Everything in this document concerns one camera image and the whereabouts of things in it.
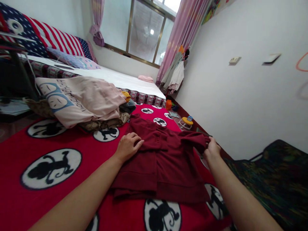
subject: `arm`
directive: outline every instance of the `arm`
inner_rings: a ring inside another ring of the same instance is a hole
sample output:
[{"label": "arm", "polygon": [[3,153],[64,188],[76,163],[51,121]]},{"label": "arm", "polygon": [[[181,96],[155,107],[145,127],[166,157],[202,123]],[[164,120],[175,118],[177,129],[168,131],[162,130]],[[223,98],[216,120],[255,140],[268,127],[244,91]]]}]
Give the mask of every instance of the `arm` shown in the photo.
[{"label": "arm", "polygon": [[279,230],[282,228],[242,185],[220,157],[220,147],[210,137],[209,148],[204,154],[224,202],[240,231]]},{"label": "arm", "polygon": [[84,182],[45,214],[30,231],[84,231],[110,188],[123,163],[131,158],[144,140],[136,133],[128,133],[119,142],[115,154],[93,172]]}]

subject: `light switch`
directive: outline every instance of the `light switch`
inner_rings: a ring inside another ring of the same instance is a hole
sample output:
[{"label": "light switch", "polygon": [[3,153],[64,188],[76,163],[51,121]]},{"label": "light switch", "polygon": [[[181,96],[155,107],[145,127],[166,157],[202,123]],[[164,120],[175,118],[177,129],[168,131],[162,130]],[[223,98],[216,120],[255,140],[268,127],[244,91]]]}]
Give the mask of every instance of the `light switch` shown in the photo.
[{"label": "light switch", "polygon": [[279,56],[281,56],[281,53],[278,54],[270,54],[268,57],[266,57],[266,59],[263,61],[266,64],[271,64],[273,62],[275,62]]}]

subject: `white bed sheet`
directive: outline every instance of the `white bed sheet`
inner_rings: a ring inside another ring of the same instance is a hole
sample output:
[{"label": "white bed sheet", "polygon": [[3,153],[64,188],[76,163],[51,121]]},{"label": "white bed sheet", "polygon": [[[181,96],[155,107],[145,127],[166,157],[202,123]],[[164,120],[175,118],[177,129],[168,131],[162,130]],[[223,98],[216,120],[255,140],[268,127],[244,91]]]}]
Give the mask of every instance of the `white bed sheet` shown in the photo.
[{"label": "white bed sheet", "polygon": [[[100,66],[101,69],[85,70],[85,69],[74,68],[74,67],[71,67],[65,64],[60,64],[52,59],[41,58],[41,57],[36,57],[36,56],[28,56],[28,58],[30,60],[41,62],[49,66],[54,66],[63,71],[72,72],[74,74],[78,74],[81,76],[91,76],[97,79],[104,79],[105,81],[109,83],[113,83],[118,88],[138,91],[140,93],[144,93],[147,95],[155,95],[160,98],[166,99],[165,95],[159,90],[159,88],[154,83],[145,82],[145,81],[139,80],[136,77],[126,75],[126,74],[123,74],[117,71],[113,71],[111,69],[108,69],[102,66]],[[67,66],[74,70],[60,68],[60,67],[55,66],[55,64]]]}]

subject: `window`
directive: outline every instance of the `window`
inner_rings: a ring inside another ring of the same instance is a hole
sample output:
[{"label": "window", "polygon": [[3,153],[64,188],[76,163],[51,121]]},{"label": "window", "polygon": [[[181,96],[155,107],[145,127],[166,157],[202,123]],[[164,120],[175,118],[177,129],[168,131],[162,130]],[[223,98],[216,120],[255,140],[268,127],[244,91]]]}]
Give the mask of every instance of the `window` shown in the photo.
[{"label": "window", "polygon": [[105,0],[105,47],[159,67],[181,0]]}]

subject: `hand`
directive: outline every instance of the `hand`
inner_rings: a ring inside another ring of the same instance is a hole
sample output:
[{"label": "hand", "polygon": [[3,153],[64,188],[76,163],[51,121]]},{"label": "hand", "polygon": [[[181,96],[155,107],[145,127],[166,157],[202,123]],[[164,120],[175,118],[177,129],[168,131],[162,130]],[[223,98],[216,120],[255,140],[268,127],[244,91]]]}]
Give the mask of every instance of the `hand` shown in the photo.
[{"label": "hand", "polygon": [[206,159],[213,157],[220,157],[221,147],[216,143],[216,140],[213,137],[210,138],[210,143],[208,144],[208,148],[204,151],[204,155]]},{"label": "hand", "polygon": [[118,148],[113,156],[116,157],[121,164],[124,164],[125,161],[129,160],[136,154],[143,142],[144,140],[141,140],[136,133],[128,133],[121,138]]}]

